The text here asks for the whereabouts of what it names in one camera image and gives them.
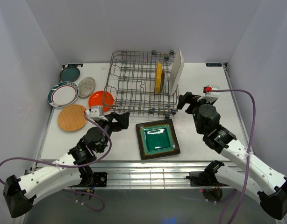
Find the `white rectangular plate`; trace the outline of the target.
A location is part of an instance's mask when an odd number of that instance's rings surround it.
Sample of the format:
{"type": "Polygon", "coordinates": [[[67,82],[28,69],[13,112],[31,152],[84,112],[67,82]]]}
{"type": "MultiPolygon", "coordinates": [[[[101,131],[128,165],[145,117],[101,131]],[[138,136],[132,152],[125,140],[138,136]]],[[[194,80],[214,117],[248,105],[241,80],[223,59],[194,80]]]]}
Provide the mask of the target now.
{"type": "Polygon", "coordinates": [[[181,73],[184,68],[184,57],[180,49],[176,54],[169,76],[169,95],[171,96],[177,89],[181,73]]]}

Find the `yellow polka dot plate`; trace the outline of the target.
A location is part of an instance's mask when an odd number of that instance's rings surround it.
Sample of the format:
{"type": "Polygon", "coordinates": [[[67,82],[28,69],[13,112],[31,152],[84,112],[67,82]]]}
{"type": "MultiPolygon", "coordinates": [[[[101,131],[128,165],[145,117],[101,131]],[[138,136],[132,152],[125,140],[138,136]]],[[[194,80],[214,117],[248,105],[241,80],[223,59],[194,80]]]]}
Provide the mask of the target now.
{"type": "Polygon", "coordinates": [[[157,62],[156,73],[155,73],[155,85],[154,85],[154,93],[160,94],[160,86],[161,86],[161,74],[162,70],[164,70],[163,65],[160,61],[157,62]]]}

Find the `green square glazed plate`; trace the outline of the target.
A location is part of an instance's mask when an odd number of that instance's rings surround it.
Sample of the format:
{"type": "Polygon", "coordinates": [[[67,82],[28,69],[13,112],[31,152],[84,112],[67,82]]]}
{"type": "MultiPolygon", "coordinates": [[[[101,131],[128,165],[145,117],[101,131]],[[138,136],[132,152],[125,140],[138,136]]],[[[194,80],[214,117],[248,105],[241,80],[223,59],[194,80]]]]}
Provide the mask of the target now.
{"type": "Polygon", "coordinates": [[[171,119],[136,124],[136,134],[142,160],[180,154],[178,139],[171,119]]]}

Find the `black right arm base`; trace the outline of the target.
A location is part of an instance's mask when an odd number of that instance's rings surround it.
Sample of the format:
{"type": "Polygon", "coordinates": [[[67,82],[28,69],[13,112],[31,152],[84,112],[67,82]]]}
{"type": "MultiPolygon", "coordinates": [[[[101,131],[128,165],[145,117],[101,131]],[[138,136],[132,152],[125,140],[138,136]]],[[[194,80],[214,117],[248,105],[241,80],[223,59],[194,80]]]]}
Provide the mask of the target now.
{"type": "Polygon", "coordinates": [[[215,174],[213,172],[203,171],[203,172],[190,172],[186,176],[186,179],[190,181],[191,186],[212,186],[220,187],[223,184],[218,182],[215,174]]]}

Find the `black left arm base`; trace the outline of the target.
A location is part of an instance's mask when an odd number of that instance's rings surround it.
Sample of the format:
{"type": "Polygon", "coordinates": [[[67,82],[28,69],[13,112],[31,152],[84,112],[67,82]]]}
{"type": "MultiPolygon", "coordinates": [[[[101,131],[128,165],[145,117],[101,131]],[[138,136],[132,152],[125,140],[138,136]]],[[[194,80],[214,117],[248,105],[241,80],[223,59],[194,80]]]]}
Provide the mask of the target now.
{"type": "Polygon", "coordinates": [[[107,172],[94,172],[82,178],[80,185],[84,187],[106,187],[107,172]]]}

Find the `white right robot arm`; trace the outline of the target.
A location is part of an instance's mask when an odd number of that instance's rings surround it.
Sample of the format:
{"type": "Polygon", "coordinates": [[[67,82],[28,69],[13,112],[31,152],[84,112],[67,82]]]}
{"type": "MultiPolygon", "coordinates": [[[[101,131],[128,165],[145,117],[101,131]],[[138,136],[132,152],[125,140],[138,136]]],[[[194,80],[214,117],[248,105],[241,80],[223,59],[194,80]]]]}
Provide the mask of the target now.
{"type": "Polygon", "coordinates": [[[196,131],[203,136],[205,144],[245,173],[237,173],[223,162],[214,160],[203,172],[187,178],[196,185],[226,184],[253,198],[269,216],[283,219],[287,214],[287,177],[261,161],[235,134],[220,124],[221,116],[214,106],[219,91],[207,87],[204,93],[204,96],[191,92],[180,95],[177,109],[188,104],[185,112],[193,116],[196,131]]]}

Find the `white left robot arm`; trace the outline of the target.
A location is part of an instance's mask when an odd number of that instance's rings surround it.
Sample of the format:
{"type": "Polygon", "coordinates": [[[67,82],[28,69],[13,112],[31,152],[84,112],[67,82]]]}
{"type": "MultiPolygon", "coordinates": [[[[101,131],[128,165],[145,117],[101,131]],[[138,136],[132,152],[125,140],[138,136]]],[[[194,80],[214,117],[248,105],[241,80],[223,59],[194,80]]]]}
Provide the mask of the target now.
{"type": "Polygon", "coordinates": [[[3,196],[12,218],[26,214],[33,205],[58,191],[89,186],[94,180],[90,166],[100,161],[96,154],[105,157],[112,147],[111,134],[129,127],[129,112],[101,115],[96,109],[88,109],[83,116],[94,126],[75,147],[52,163],[42,161],[43,168],[21,177],[12,175],[3,182],[3,196]]]}

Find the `orange round plate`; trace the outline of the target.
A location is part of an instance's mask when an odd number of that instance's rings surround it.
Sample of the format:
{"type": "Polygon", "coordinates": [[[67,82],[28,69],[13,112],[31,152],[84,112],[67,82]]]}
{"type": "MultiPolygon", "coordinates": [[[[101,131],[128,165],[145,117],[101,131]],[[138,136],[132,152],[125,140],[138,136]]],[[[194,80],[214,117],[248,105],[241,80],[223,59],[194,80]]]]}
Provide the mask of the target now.
{"type": "Polygon", "coordinates": [[[114,104],[113,96],[107,91],[97,91],[93,93],[88,100],[89,107],[103,106],[103,111],[108,112],[114,104]]]}

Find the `speckled beige oval plate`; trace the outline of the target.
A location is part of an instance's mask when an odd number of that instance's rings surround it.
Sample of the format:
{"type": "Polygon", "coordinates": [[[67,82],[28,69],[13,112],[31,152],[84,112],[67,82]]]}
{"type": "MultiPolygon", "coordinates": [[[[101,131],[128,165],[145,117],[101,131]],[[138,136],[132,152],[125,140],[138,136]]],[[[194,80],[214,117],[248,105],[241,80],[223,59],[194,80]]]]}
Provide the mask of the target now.
{"type": "Polygon", "coordinates": [[[80,81],[78,84],[79,88],[79,97],[87,98],[89,97],[95,90],[96,82],[92,77],[86,77],[80,81]]]}

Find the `black xdof label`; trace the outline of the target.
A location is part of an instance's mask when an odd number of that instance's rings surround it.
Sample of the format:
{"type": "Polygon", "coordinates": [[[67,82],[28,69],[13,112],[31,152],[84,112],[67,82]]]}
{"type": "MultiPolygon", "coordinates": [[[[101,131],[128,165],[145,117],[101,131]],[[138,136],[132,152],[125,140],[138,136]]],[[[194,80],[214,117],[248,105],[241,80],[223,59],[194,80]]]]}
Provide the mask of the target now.
{"type": "Polygon", "coordinates": [[[207,67],[222,67],[221,63],[206,63],[207,67]]]}

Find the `woven bamboo round plate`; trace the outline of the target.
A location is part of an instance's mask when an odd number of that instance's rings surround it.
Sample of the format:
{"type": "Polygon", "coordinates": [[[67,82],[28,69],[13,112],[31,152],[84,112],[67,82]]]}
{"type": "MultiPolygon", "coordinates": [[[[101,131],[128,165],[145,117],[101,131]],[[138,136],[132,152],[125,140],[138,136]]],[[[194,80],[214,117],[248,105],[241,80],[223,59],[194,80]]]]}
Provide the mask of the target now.
{"type": "Polygon", "coordinates": [[[65,107],[58,115],[58,126],[67,132],[81,129],[87,123],[87,120],[84,118],[85,110],[84,106],[78,104],[65,107]]]}

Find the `white plate striped rim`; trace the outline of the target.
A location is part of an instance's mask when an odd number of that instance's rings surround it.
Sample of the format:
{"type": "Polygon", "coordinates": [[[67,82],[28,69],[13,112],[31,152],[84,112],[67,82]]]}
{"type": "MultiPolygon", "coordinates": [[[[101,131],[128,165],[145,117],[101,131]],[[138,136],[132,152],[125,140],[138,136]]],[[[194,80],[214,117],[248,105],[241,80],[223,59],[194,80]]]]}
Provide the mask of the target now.
{"type": "Polygon", "coordinates": [[[55,108],[63,108],[74,103],[79,96],[78,86],[69,81],[55,85],[48,94],[48,102],[55,108]]]}

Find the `dark teal round plate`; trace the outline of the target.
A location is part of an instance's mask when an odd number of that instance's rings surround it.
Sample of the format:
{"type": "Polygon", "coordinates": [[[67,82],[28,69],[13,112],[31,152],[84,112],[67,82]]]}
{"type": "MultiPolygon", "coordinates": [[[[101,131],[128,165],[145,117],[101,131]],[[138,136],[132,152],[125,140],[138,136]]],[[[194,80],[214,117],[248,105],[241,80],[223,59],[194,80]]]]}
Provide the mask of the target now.
{"type": "Polygon", "coordinates": [[[80,76],[80,71],[77,67],[66,67],[60,72],[60,79],[64,81],[74,82],[80,76]]]}

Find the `black label back left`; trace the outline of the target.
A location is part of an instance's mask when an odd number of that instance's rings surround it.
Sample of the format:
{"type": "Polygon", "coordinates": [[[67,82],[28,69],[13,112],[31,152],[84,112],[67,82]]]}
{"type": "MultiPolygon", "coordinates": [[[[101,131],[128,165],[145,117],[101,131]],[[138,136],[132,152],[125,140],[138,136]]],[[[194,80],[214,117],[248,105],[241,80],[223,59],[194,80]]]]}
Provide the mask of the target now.
{"type": "Polygon", "coordinates": [[[66,68],[66,67],[83,67],[83,63],[69,63],[69,64],[66,64],[66,65],[62,65],[63,69],[66,68]]]}

